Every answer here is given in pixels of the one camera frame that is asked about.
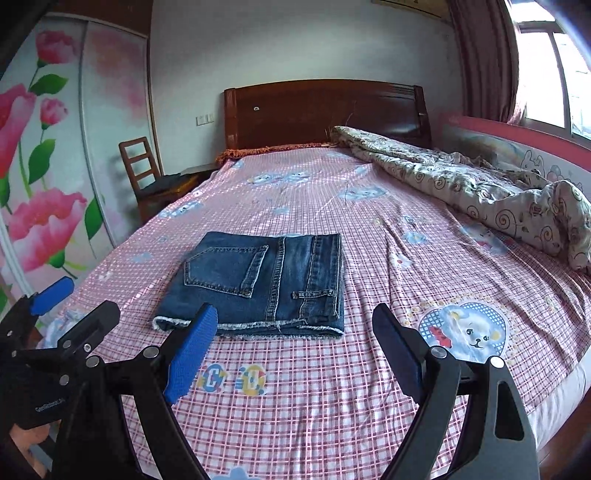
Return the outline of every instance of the wooden floor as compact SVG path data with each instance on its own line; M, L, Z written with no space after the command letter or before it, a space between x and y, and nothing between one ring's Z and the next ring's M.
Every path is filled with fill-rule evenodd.
M558 433L538 452L541 480L551 480L572 460L583 438L591 432L591 390Z

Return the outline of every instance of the sliding wardrobe door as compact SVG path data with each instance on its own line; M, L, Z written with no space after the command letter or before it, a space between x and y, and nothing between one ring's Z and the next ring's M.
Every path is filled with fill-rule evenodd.
M80 120L86 22L43 18L0 80L0 241L23 293L85 276L112 250Z
M119 143L147 137L153 145L147 103L146 47L147 40L143 37L88 23L81 74L83 134L90 175L115 245L124 242L141 225ZM129 155L144 153L143 146L137 148L129 148ZM147 170L148 160L134 167Z

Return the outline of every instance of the wooden headboard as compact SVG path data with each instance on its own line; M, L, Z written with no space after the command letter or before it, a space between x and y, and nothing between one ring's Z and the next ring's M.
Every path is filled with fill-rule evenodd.
M419 86L369 80L294 80L224 91L226 148L330 141L347 125L431 148Z

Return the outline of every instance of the blue gripper pad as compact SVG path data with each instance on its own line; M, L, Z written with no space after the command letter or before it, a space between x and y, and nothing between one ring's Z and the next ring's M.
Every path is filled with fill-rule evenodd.
M45 315L74 291L74 281L70 277L62 277L49 285L41 293L37 293L31 302L31 315Z
M191 331L168 367L168 384L164 389L164 398L171 405L189 393L189 388L216 334L217 310L209 304L205 305L193 323L196 325L187 327L191 328Z

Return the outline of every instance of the folded jeans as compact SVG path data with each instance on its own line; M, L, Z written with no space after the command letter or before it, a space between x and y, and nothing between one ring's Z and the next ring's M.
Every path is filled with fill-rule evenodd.
M262 237L209 232L182 262L152 325L188 325L203 303L224 336L341 336L339 233Z

